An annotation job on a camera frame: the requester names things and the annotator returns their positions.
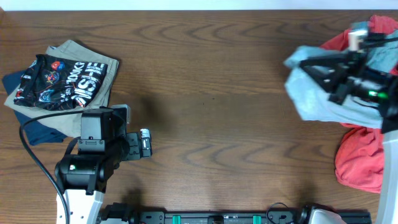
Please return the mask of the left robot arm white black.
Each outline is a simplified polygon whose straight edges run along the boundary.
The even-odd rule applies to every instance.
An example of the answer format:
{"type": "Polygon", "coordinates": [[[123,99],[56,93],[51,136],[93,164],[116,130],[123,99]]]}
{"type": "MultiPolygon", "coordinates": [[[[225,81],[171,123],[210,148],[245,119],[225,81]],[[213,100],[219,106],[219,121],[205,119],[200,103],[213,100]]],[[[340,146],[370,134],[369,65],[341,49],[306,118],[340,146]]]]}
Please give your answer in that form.
{"type": "Polygon", "coordinates": [[[86,110],[81,134],[67,147],[55,167],[61,195],[57,197],[57,223],[139,223],[129,206],[114,203],[101,209],[107,181],[121,162],[152,155],[148,129],[128,133],[130,107],[86,110]]]}

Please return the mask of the light blue t-shirt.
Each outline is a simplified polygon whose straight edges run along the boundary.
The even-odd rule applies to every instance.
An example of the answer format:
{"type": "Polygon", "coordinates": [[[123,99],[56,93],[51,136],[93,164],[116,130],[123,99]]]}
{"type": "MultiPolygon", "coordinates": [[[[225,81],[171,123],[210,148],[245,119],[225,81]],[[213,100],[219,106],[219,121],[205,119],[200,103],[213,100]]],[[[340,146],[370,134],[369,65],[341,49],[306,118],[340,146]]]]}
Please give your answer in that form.
{"type": "MultiPolygon", "coordinates": [[[[352,29],[368,30],[368,36],[361,43],[361,49],[357,51],[366,57],[366,65],[371,69],[397,76],[394,71],[394,67],[397,66],[397,34],[372,32],[369,21],[354,23],[350,31],[352,29]]],[[[330,94],[299,67],[301,61],[310,57],[348,52],[351,52],[348,47],[342,51],[306,45],[298,47],[284,62],[291,70],[285,89],[302,120],[332,121],[381,128],[383,118],[375,103],[349,96],[342,105],[337,105],[329,101],[330,94]]]]}

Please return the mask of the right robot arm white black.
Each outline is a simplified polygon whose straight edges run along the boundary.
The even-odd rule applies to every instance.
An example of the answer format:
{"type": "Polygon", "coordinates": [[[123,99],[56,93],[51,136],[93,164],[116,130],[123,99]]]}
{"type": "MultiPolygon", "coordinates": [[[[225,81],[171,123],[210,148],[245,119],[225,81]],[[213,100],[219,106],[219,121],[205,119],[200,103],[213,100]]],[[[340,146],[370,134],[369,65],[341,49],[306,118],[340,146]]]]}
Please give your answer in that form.
{"type": "Polygon", "coordinates": [[[328,100],[342,105],[349,96],[375,103],[383,118],[384,173],[377,223],[397,223],[397,76],[366,65],[359,53],[312,57],[299,64],[328,100]]]}

